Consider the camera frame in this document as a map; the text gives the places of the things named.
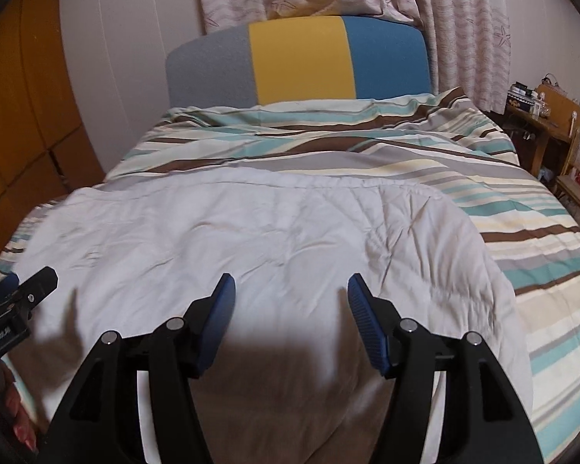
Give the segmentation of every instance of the hand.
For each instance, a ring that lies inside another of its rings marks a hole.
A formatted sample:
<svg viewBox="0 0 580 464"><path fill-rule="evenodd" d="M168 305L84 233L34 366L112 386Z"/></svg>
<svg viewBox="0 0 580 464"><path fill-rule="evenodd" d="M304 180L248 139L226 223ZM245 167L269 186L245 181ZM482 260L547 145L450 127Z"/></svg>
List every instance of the hand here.
<svg viewBox="0 0 580 464"><path fill-rule="evenodd" d="M2 361L0 361L0 367L4 373L4 381L7 386L4 392L4 404L15 420L13 432L21 443L34 452L36 451L36 433L26 409L22 406L22 399L17 387L15 387L15 377L9 367Z"/></svg>

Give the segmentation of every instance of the small bottle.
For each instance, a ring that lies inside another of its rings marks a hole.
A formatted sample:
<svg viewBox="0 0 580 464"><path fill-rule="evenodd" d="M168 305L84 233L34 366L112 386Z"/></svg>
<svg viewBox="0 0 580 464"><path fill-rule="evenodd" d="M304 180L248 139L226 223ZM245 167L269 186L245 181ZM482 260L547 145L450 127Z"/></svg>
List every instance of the small bottle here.
<svg viewBox="0 0 580 464"><path fill-rule="evenodd" d="M551 113L552 109L550 108L550 105L546 103L546 93L542 92L539 95L539 116L548 119Z"/></svg>
<svg viewBox="0 0 580 464"><path fill-rule="evenodd" d="M539 104L539 95L537 94L537 91L533 91L531 97L535 102L535 104L531 106L531 115L539 116L539 113L541 113L541 105Z"/></svg>

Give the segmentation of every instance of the wooden cabinet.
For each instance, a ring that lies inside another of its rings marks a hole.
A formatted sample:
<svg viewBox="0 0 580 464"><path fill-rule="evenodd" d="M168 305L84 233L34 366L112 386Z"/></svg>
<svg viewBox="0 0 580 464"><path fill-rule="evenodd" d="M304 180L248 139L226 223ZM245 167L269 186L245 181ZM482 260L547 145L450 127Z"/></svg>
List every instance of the wooden cabinet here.
<svg viewBox="0 0 580 464"><path fill-rule="evenodd" d="M62 52L58 0L22 1L22 62L39 131L49 148L82 125Z"/></svg>
<svg viewBox="0 0 580 464"><path fill-rule="evenodd" d="M15 180L6 196L15 209L18 221L21 221L35 206L66 193L67 189L62 184L52 159L44 153Z"/></svg>
<svg viewBox="0 0 580 464"><path fill-rule="evenodd" d="M0 174L7 184L44 151L23 74L21 16L22 0L0 15Z"/></svg>
<svg viewBox="0 0 580 464"><path fill-rule="evenodd" d="M54 147L54 156L72 189L91 187L103 181L103 170L83 127L58 143Z"/></svg>

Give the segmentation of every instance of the screw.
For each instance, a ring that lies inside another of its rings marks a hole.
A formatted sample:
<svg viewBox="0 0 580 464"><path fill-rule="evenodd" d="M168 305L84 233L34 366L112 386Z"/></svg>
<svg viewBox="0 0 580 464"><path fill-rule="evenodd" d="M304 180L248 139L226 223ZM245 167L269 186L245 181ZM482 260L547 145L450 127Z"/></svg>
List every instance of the screw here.
<svg viewBox="0 0 580 464"><path fill-rule="evenodd" d="M165 327L168 330L176 331L180 330L184 326L184 324L185 322L183 321L183 319L179 317L173 317L167 323L165 323Z"/></svg>
<svg viewBox="0 0 580 464"><path fill-rule="evenodd" d="M481 335L478 334L476 331L471 331L470 333L468 333L466 335L466 339L468 340L469 343L473 345L479 345L481 342L483 342L483 338L481 338Z"/></svg>
<svg viewBox="0 0 580 464"><path fill-rule="evenodd" d="M408 333L413 333L413 331L415 331L419 327L419 325L417 324L415 319L405 318L399 322L399 327L402 328L404 331L407 331Z"/></svg>
<svg viewBox="0 0 580 464"><path fill-rule="evenodd" d="M101 335L101 341L106 345L114 343L117 338L118 333L116 333L115 331L106 331L105 333L103 333L103 335Z"/></svg>

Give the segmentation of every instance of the bed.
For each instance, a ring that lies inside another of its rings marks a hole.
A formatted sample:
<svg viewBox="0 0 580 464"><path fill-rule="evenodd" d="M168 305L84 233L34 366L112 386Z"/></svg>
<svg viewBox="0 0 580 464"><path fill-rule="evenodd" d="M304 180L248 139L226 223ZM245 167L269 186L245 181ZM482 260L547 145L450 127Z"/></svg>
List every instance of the bed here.
<svg viewBox="0 0 580 464"><path fill-rule="evenodd" d="M470 217L515 291L531 359L531 420L546 461L575 437L580 430L580 228L517 166L511 141L459 89L382 102L172 110L107 175L101 189L124 190L211 167L379 177L428 185L451 198ZM2 270L42 218L60 207L54 203L32 213L7 247ZM59 344L31 340L12 354L48 412L56 403L48 401L48 386L63 389L69 368L82 357L73 329L59 331L52 336L62 340ZM59 386L48 374L48 366L57 364L65 375Z"/></svg>

